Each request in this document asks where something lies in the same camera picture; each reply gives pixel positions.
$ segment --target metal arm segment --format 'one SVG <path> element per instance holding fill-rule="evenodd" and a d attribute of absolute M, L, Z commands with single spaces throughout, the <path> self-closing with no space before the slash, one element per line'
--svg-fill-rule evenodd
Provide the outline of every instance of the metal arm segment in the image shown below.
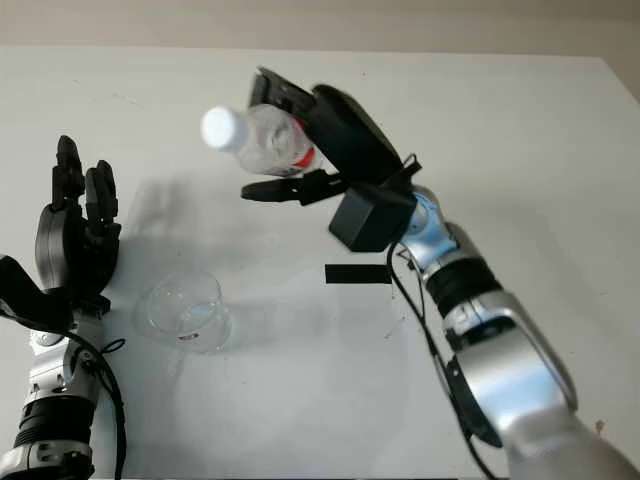
<path fill-rule="evenodd" d="M 504 447 L 513 480 L 640 479 L 575 416 L 569 373 L 464 231 L 445 222 L 431 192 L 415 195 L 401 243 L 443 316 L 455 352 L 447 375 L 469 429 Z"/>

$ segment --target white table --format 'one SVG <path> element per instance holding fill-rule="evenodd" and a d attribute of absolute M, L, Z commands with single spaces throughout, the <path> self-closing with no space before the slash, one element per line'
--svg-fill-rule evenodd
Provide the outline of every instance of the white table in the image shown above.
<path fill-rule="evenodd" d="M 414 319 L 388 286 L 325 286 L 354 256 L 326 226 L 337 199 L 301 208 L 239 198 L 256 181 L 208 151 L 198 123 L 245 104 L 255 66 L 352 93 L 417 181 L 465 226 L 565 359 L 580 416 L 640 458 L 636 318 L 640 109 L 597 59 L 178 49 L 0 49 L 0 251 L 36 278 L 34 234 L 66 133 L 85 168 L 114 167 L 124 229 L 106 291 L 110 361 L 126 402 L 131 477 L 477 476 Z M 195 262 L 234 314 L 225 353 L 185 355 L 139 336 L 133 306 Z M 439 319 L 429 306 L 430 319 Z M 0 449 L 31 363 L 0 323 Z M 93 429 L 112 472 L 111 408 Z M 483 449 L 504 473 L 500 452 Z"/>

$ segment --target black tape strip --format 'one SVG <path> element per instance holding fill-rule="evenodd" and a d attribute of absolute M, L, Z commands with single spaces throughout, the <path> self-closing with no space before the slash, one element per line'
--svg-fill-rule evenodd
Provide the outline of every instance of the black tape strip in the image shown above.
<path fill-rule="evenodd" d="M 324 275 L 327 283 L 391 283 L 386 265 L 325 265 Z"/>

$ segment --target plastic bottle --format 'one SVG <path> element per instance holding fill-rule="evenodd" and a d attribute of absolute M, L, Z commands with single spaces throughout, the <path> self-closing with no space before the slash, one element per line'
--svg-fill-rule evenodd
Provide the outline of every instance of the plastic bottle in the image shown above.
<path fill-rule="evenodd" d="M 246 113 L 215 107 L 202 117 L 200 129 L 207 145 L 234 155 L 250 172 L 288 177 L 322 163 L 296 119 L 273 105 L 256 105 Z"/>

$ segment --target white wall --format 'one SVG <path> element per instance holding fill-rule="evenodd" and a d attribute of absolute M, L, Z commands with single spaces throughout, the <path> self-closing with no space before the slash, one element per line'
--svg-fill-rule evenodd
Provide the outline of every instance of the white wall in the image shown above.
<path fill-rule="evenodd" d="M 3 0 L 0 44 L 595 56 L 640 98 L 636 0 Z"/>

